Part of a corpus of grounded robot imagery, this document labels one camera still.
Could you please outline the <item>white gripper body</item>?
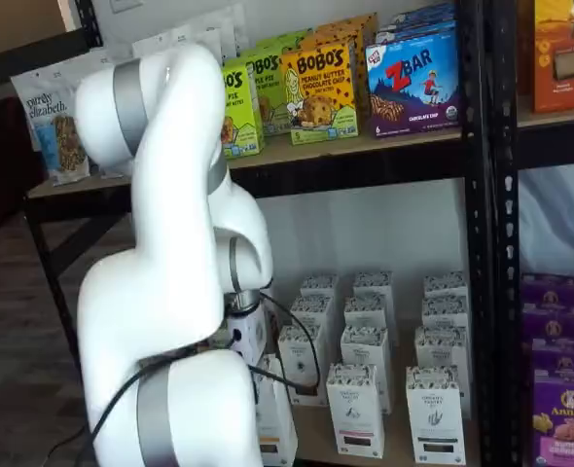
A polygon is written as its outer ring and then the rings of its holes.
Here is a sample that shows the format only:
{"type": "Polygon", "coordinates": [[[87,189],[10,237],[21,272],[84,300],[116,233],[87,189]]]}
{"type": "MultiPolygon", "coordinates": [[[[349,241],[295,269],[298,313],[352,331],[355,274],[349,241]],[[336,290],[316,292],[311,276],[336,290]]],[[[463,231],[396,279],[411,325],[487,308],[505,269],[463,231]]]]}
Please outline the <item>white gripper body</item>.
{"type": "Polygon", "coordinates": [[[232,350],[237,352],[247,365],[257,366],[268,340],[265,311],[256,309],[245,317],[229,317],[227,326],[235,336],[232,350]]]}

